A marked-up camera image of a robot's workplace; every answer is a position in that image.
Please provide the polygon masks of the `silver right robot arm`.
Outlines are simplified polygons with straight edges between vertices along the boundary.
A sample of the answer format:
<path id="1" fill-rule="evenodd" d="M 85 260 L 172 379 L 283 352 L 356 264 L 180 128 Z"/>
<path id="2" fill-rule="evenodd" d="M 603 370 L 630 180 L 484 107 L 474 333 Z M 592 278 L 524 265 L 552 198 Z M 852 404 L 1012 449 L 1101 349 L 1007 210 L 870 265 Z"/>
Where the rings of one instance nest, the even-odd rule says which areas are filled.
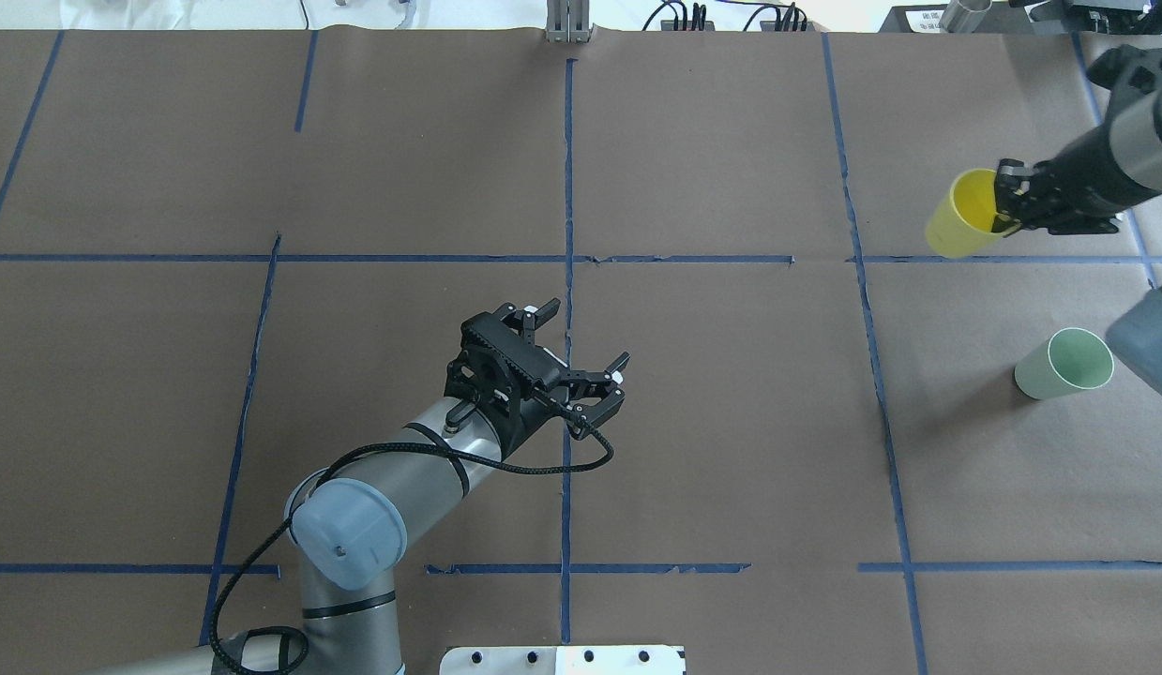
<path id="1" fill-rule="evenodd" d="M 1099 127 L 1056 157 L 1026 165 L 998 161 L 992 234 L 1116 234 L 1118 214 L 1162 196 L 1162 48 L 1111 48 L 1086 69 L 1109 91 Z M 1109 326 L 1109 346 L 1162 395 L 1162 285 Z"/>

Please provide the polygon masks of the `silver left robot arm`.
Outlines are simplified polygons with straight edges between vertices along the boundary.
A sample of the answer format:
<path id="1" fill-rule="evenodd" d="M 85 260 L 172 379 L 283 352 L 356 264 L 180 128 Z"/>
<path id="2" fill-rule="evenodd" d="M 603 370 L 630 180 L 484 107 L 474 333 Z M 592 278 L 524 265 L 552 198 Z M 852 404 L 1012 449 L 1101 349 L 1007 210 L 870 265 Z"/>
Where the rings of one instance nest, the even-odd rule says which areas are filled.
<path id="1" fill-rule="evenodd" d="M 221 587 L 207 645 L 113 674 L 403 674 L 395 568 L 406 551 L 494 472 L 568 474 L 614 458 L 598 428 L 623 405 L 627 353 L 598 371 L 569 367 L 536 342 L 559 307 L 503 304 L 464 321 L 442 398 L 294 488 L 284 522 Z M 297 552 L 301 625 L 221 634 L 230 594 L 278 541 Z"/>

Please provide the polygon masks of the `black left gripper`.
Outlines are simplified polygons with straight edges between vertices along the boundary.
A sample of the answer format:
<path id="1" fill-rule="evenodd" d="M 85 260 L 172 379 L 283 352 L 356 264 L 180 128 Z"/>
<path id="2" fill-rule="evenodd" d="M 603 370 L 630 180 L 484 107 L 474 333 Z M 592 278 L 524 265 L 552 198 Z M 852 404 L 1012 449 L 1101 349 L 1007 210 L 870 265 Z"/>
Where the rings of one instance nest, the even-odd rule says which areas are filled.
<path id="1" fill-rule="evenodd" d="M 605 369 L 567 369 L 538 343 L 538 330 L 561 307 L 562 299 L 525 307 L 507 302 L 460 326 L 460 354 L 449 362 L 445 395 L 476 405 L 503 460 L 559 415 L 572 439 L 584 440 L 614 419 L 626 398 L 627 352 Z"/>

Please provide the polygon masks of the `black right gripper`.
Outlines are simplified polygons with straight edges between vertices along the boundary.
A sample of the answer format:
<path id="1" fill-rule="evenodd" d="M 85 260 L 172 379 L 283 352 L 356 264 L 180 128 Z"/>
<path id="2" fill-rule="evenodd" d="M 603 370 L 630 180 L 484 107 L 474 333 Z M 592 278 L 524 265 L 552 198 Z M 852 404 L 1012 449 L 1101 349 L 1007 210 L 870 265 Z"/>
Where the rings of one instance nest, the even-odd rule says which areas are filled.
<path id="1" fill-rule="evenodd" d="M 1118 234 L 1117 214 L 1128 200 L 1129 175 L 1109 148 L 1109 128 L 1095 127 L 1039 165 L 1021 159 L 998 161 L 991 231 Z"/>

